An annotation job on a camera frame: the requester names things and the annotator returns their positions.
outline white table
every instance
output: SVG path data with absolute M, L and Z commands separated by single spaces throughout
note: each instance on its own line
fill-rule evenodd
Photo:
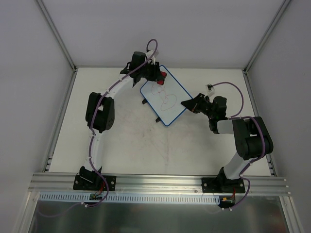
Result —
M 205 85 L 229 81 L 244 94 L 241 116 L 253 116 L 241 70 L 170 69 L 185 89 L 195 97 L 206 93 Z M 80 68 L 73 86 L 64 122 L 54 151 L 50 172 L 78 172 L 89 146 L 85 121 L 88 96 L 104 92 L 119 76 L 121 68 Z M 185 111 L 171 126 L 156 123 L 148 104 L 142 105 L 140 81 L 115 100 L 115 123 L 105 139 L 103 173 L 216 175 L 234 153 L 232 135 L 214 134 L 204 114 Z M 238 112 L 241 97 L 227 84 L 215 87 L 214 96 L 227 98 L 227 115 Z M 270 176 L 265 158 L 254 163 L 245 175 Z

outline red line drawing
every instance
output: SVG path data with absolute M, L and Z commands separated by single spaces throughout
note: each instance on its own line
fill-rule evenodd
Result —
M 164 85 L 152 84 L 151 92 L 153 95 L 159 95 L 162 99 L 160 108 L 162 112 L 173 108 L 177 103 L 177 96 L 174 94 L 167 95 Z

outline purple cable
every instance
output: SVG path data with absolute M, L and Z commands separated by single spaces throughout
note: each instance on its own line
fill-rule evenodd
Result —
M 158 45 L 156 39 L 151 39 L 151 40 L 148 41 L 147 49 L 148 49 L 148 47 L 149 47 L 149 44 L 150 44 L 152 41 L 155 41 L 155 51 L 151 54 L 150 57 L 147 58 L 147 60 L 146 60 L 144 63 L 142 63 L 140 66 L 138 66 L 137 68 L 135 68 L 135 69 L 133 69 L 132 71 L 130 71 L 128 74 L 124 75 L 124 76 L 121 78 L 121 80 L 124 80 L 126 77 L 130 76 L 132 73 L 134 73 L 134 72 L 137 71 L 138 69 L 142 68 L 142 67 L 155 55 L 155 53 L 156 53 L 156 51 L 157 51 L 157 45 Z M 114 84 L 112 84 L 112 86 L 111 86 L 108 90 L 111 91 L 111 90 L 112 90 L 118 83 L 120 83 L 120 82 L 121 82 L 120 80 L 116 81 Z M 99 175 L 99 176 L 102 178 L 102 180 L 104 181 L 104 183 L 105 183 L 105 185 L 106 185 L 106 187 L 107 187 L 107 192 L 106 192 L 106 195 L 105 195 L 100 201 L 98 201 L 97 203 L 92 204 L 92 205 L 87 205 L 88 207 L 95 207 L 95 206 L 99 205 L 101 202 L 103 202 L 103 201 L 107 198 L 108 193 L 109 193 L 108 183 L 107 183 L 106 179 L 104 178 L 104 176 L 102 176 L 101 173 L 99 173 L 98 170 L 94 167 L 93 162 L 92 162 L 92 157 L 91 157 L 92 144 L 93 144 L 94 135 L 95 135 L 95 132 L 94 132 L 94 130 L 93 130 L 95 117 L 96 117 L 96 115 L 97 115 L 98 108 L 100 107 L 102 100 L 104 99 L 104 97 L 105 97 L 107 94 L 108 94 L 108 92 L 105 92 L 105 93 L 102 95 L 102 97 L 99 99 L 99 101 L 98 101 L 98 103 L 97 103 L 97 106 L 96 106 L 96 108 L 95 108 L 95 111 L 94 111 L 94 114 L 93 114 L 93 118 L 92 118 L 92 121 L 91 121 L 91 125 L 90 125 L 90 127 L 89 127 L 90 130 L 92 131 L 92 134 L 93 134 L 93 135 L 92 135 L 92 138 L 91 138 L 91 141 L 90 141 L 90 144 L 89 144 L 89 148 L 88 148 L 89 163 L 90 163 L 92 169 L 96 172 L 96 174 Z M 38 208 L 37 208 L 37 211 L 38 211 L 38 213 L 39 213 L 41 216 L 43 216 L 43 217 L 58 217 L 58 216 L 63 215 L 64 213 L 68 212 L 69 210 L 71 210 L 73 207 L 75 207 L 75 206 L 77 206 L 77 205 L 81 205 L 81 202 L 75 203 L 74 205 L 72 205 L 71 207 L 69 207 L 67 210 L 65 210 L 65 211 L 62 212 L 62 213 L 59 213 L 59 214 L 56 214 L 56 215 L 50 215 L 50 216 L 41 213 L 41 212 L 39 211 L 39 206 L 38 206 Z
M 231 83 L 231 82 L 216 83 L 216 84 L 214 84 L 213 86 L 217 86 L 217 85 L 220 85 L 220 84 L 229 84 L 229 85 L 232 85 L 232 86 L 234 86 L 234 87 L 239 91 L 239 93 L 240 93 L 240 95 L 241 95 L 241 98 L 242 98 L 242 106 L 241 106 L 241 109 L 239 110 L 239 112 L 236 113 L 235 115 L 231 116 L 231 117 L 236 117 L 236 116 L 238 116 L 238 115 L 241 113 L 241 111 L 242 111 L 242 109 L 243 109 L 243 107 L 244 107 L 244 96 L 243 96 L 243 94 L 242 94 L 242 91 L 238 88 L 238 86 L 236 86 L 235 84 L 233 84 L 233 83 Z
M 261 144 L 262 144 L 262 152 L 261 152 L 261 155 L 256 158 L 256 159 L 253 159 L 252 161 L 250 161 L 243 169 L 242 171 L 240 172 L 240 177 L 243 179 L 243 180 L 246 180 L 248 182 L 248 187 L 247 187 L 247 191 L 245 192 L 245 195 L 242 197 L 241 200 L 239 200 L 239 202 L 237 202 L 234 206 L 232 206 L 231 208 L 235 208 L 237 205 L 239 205 L 245 198 L 246 196 L 248 195 L 249 193 L 249 190 L 250 190 L 250 187 L 251 187 L 251 181 L 246 178 L 246 177 L 243 177 L 242 174 L 249 168 L 249 166 L 258 161 L 259 159 L 262 159 L 264 157 L 264 154 L 265 154 L 265 151 L 266 151 L 266 145 L 264 143 L 264 138 L 263 138 L 263 134 L 262 134 L 262 131 L 260 129 L 260 126 L 259 124 L 257 123 L 257 121 L 255 120 L 255 118 L 253 118 L 252 116 L 244 116 L 244 117 L 231 117 L 229 118 L 229 120 L 234 120 L 234 119 L 250 119 L 254 122 L 258 132 L 259 132 L 259 135 L 260 135 L 260 139 L 261 139 Z

